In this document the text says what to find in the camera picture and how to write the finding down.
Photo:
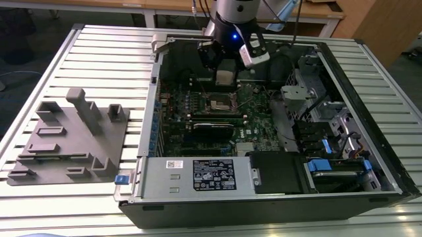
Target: cable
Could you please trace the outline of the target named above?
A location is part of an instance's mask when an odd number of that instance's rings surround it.
[[[201,6],[201,9],[202,9],[202,11],[205,13],[206,19],[210,20],[210,18],[207,16],[207,12],[206,12],[205,7],[203,7],[203,1],[202,0],[199,0],[199,6]]]
[[[237,107],[237,109],[238,109],[242,105],[245,105],[246,103],[249,103],[251,100],[253,100],[253,98],[249,99],[247,101],[245,101],[245,102]]]
[[[286,139],[289,139],[289,140],[292,140],[292,141],[296,141],[297,142],[297,140],[296,139],[293,139],[293,138],[289,138],[288,136],[285,136],[283,134],[281,134]]]
[[[197,24],[197,26],[198,26],[198,29],[202,30],[201,25],[199,25],[199,23],[198,23],[198,19],[197,19],[197,12],[198,12],[198,11],[197,11],[197,0],[193,0],[193,15],[194,15],[194,20],[195,20],[195,24]]]
[[[266,0],[263,0],[263,3],[265,3],[265,5],[266,5],[267,9],[270,10],[271,14],[274,15],[274,17],[275,17],[277,20],[279,21],[279,23],[285,23],[285,22],[278,18],[278,15],[277,15],[275,12],[273,11],[273,9],[271,9],[269,3],[266,2]]]
[[[346,139],[345,139],[344,144],[342,144],[342,147],[341,147],[341,150],[338,151],[337,159],[341,159],[341,158],[342,158],[342,156],[344,156],[344,150],[345,150],[346,144],[348,144],[348,140],[349,140],[349,138],[352,137],[352,135],[354,135],[354,134],[357,134],[357,132],[354,132],[354,131],[352,131],[352,132],[348,134]]]
[[[329,96],[329,91],[325,92],[324,96],[321,96],[313,105],[305,110],[305,112],[301,114],[300,120],[304,119],[305,115],[320,105],[320,103],[324,101],[324,99]]]
[[[6,75],[10,75],[10,74],[12,74],[12,73],[34,73],[34,74],[38,74],[38,75],[40,75],[40,76],[43,75],[42,73],[34,72],[34,71],[15,71],[15,72],[8,72],[8,73],[2,74],[0,77],[3,77],[3,76],[6,76]]]
[[[206,2],[206,7],[207,7],[210,19],[214,20],[213,17],[211,17],[211,12],[210,12],[210,7],[209,7],[209,2],[207,2],[207,0],[205,0],[205,2]]]
[[[360,145],[360,149],[353,153],[352,157],[353,158],[358,158],[360,153],[364,151],[365,147],[364,144],[360,142],[360,140],[357,139],[357,144]]]
[[[199,25],[199,23],[198,23],[197,16],[194,16],[194,20],[195,20],[195,24],[197,24],[197,26],[198,26],[199,30],[202,31],[203,29],[201,28],[201,25]]]
[[[300,10],[298,10],[298,16],[297,16],[297,22],[296,22],[296,30],[294,30],[294,33],[293,33],[293,40],[292,40],[290,47],[296,44],[296,41],[297,41],[300,17],[301,17],[301,11],[302,11],[302,2],[304,2],[304,0],[301,0],[301,3],[300,3]]]

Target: warning label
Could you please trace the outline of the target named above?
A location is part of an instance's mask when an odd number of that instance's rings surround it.
[[[194,160],[194,189],[197,191],[237,190],[233,159]]]

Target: black cable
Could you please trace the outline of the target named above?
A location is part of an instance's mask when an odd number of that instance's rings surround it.
[[[279,23],[285,23],[285,22],[278,18],[278,15],[277,15],[275,12],[273,11],[273,9],[271,9],[269,3],[266,2],[266,0],[263,0],[263,3],[265,3],[265,5],[266,5],[267,9],[270,10],[271,14],[274,15],[274,17],[275,17],[277,20],[279,21]]]
[[[206,2],[207,11],[209,11],[209,17],[210,17],[211,20],[214,20],[213,17],[211,17],[211,12],[210,12],[210,7],[209,7],[209,2],[207,2],[207,0],[205,0],[205,2]]]
[[[297,140],[296,139],[293,139],[293,138],[289,138],[288,136],[285,136],[283,134],[281,134],[282,136],[283,136],[283,138],[286,138],[286,139],[289,139],[289,140],[292,140],[292,141],[296,141],[297,142]]]
[[[207,16],[207,12],[206,12],[205,7],[203,7],[203,0],[199,0],[199,6],[201,6],[201,9],[202,9],[202,11],[205,13],[206,19],[210,20],[210,18]]]
[[[320,103],[324,101],[324,99],[329,96],[329,92],[326,91],[325,94],[316,100],[313,105],[305,110],[305,112],[301,114],[300,120],[304,119],[305,115],[320,105]]]
[[[300,10],[298,10],[298,16],[297,16],[297,22],[296,22],[296,31],[293,33],[293,40],[292,40],[290,46],[293,46],[296,44],[297,36],[298,36],[298,26],[300,26],[300,17],[301,17],[301,11],[302,11],[302,1],[304,0],[301,0],[301,3],[300,3]]]
[[[346,139],[345,139],[344,144],[342,144],[342,147],[341,147],[341,150],[338,151],[337,159],[341,159],[341,158],[342,158],[342,156],[344,156],[344,150],[345,150],[346,144],[348,144],[348,140],[349,140],[349,138],[352,137],[352,135],[354,135],[354,134],[357,134],[357,132],[354,132],[354,131],[352,131],[352,132],[348,134]]]

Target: metal slotted table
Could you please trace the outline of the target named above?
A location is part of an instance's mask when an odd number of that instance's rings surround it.
[[[34,233],[64,236],[410,236],[422,233],[422,198],[372,210],[345,221],[141,230],[114,200],[115,184],[10,186],[8,171],[28,141],[42,101],[70,106],[70,87],[85,88],[99,107],[122,104],[131,109],[121,170],[135,168],[154,60],[151,40],[158,32],[199,35],[199,31],[131,27],[78,26],[46,70],[16,120],[0,142],[0,236]],[[290,37],[267,35],[267,39]],[[422,187],[422,115],[364,44],[349,39],[300,37],[328,43],[378,126],[416,184]],[[121,195],[129,195],[122,186]]]

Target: blue latch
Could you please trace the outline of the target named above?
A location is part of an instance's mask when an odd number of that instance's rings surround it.
[[[114,179],[117,185],[130,185],[130,176],[129,175],[117,175]]]
[[[310,172],[332,170],[332,165],[328,159],[313,159],[308,164]]]
[[[322,143],[324,143],[324,146],[325,146],[325,151],[332,154],[333,153],[333,150],[332,150],[332,147],[330,147],[330,144],[329,144],[329,141],[328,139],[324,139],[322,140]]]
[[[364,166],[365,166],[365,169],[369,171],[372,170],[372,164],[370,164],[370,161],[369,160],[365,160],[364,161]]]

